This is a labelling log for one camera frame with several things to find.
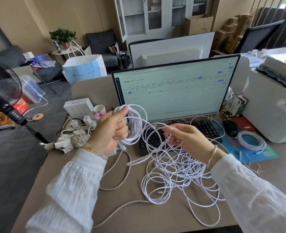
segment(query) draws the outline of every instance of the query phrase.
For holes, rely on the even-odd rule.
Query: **pink tape roll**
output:
[[[96,113],[95,114],[95,120],[96,121],[99,121],[100,120],[100,118],[104,115],[104,114],[106,114],[105,112],[103,112],[103,111],[99,111],[98,113]]]

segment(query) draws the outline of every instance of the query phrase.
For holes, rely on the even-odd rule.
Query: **monitor vent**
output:
[[[185,53],[192,53],[192,52],[199,52],[201,49],[199,48],[192,48],[192,49],[187,49],[187,50],[175,50],[171,52],[166,52],[166,53],[160,53],[160,54],[152,54],[152,55],[146,55],[146,59],[155,59],[155,58],[161,58],[165,56],[173,56],[173,55],[182,55]]]

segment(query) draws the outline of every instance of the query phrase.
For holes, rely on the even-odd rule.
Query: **black mouse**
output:
[[[236,137],[238,134],[238,125],[233,120],[223,121],[225,131],[228,135]]]

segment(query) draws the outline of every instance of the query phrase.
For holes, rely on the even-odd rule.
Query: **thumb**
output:
[[[114,115],[112,115],[112,118],[116,121],[119,122],[120,120],[122,120],[128,113],[129,107],[125,106],[123,107],[120,111],[118,111],[117,113],[115,113]]]
[[[166,128],[163,128],[163,130],[165,132],[169,132],[172,136],[175,136],[176,138],[179,138],[181,140],[183,140],[186,136],[186,133],[180,131],[179,129],[175,128],[175,127],[166,127]]]

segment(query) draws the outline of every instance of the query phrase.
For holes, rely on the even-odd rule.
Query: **person's left hand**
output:
[[[116,147],[117,140],[124,140],[128,136],[127,119],[128,107],[113,114],[110,111],[103,115],[95,130],[91,134],[88,144],[98,152],[109,155]]]

